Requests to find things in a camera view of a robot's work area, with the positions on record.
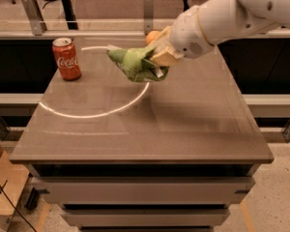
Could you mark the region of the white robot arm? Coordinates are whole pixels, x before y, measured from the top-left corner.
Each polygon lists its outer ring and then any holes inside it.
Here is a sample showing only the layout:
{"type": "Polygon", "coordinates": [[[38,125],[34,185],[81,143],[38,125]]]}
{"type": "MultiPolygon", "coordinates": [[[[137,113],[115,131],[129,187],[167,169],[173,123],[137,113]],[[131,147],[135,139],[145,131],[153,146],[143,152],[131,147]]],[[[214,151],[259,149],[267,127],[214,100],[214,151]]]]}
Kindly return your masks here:
{"type": "Polygon", "coordinates": [[[169,67],[186,57],[195,59],[232,39],[290,29],[290,0],[208,0],[181,13],[151,42],[151,60],[169,67]]]}

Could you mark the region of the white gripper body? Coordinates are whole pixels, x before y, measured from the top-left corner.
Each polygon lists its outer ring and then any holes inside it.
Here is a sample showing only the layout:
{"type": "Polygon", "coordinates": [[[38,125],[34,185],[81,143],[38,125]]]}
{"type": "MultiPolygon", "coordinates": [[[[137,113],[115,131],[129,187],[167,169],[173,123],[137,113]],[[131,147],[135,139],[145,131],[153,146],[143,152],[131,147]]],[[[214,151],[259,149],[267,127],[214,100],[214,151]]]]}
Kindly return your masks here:
{"type": "Polygon", "coordinates": [[[214,49],[202,33],[198,18],[199,9],[199,6],[192,6],[181,13],[170,31],[170,43],[190,59],[198,58],[214,49]]]}

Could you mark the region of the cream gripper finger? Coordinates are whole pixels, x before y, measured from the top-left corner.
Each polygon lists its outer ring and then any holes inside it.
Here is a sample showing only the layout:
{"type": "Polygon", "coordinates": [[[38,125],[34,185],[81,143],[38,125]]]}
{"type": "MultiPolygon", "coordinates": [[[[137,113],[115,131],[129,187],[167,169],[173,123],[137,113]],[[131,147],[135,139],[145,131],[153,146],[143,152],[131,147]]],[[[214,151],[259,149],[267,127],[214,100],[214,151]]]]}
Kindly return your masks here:
{"type": "Polygon", "coordinates": [[[150,61],[159,67],[170,67],[176,65],[184,54],[176,50],[173,46],[154,47],[150,61]]]}
{"type": "Polygon", "coordinates": [[[170,31],[171,27],[166,26],[162,31],[160,31],[156,37],[147,45],[148,49],[153,49],[154,51],[163,51],[170,47],[170,31]]]}

